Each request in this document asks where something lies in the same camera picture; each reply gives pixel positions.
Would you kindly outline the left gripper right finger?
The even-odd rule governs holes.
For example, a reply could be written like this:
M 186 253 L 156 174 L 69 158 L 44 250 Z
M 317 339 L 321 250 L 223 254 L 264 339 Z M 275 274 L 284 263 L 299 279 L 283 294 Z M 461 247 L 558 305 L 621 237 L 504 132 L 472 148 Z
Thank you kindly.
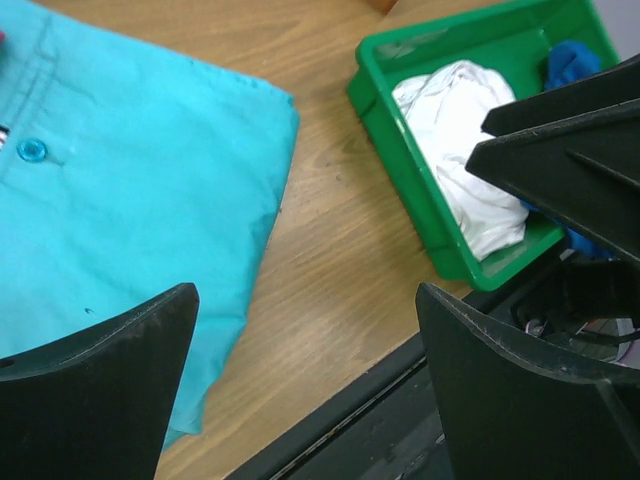
M 638 478 L 638 370 L 527 335 L 433 284 L 416 310 L 455 478 Z

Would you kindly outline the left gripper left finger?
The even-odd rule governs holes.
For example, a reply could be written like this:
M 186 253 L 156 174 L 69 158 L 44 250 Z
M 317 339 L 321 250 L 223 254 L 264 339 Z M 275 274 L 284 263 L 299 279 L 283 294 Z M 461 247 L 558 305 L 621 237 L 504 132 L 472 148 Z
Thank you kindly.
M 1 361 L 4 479 L 154 477 L 199 295 L 151 300 Z

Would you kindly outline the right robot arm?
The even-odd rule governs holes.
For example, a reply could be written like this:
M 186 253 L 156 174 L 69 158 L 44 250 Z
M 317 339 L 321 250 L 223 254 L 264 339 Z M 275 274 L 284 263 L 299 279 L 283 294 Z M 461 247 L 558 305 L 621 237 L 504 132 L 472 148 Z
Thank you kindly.
M 613 254 L 573 268 L 563 295 L 586 317 L 639 319 L 639 58 L 493 109 L 467 162 Z

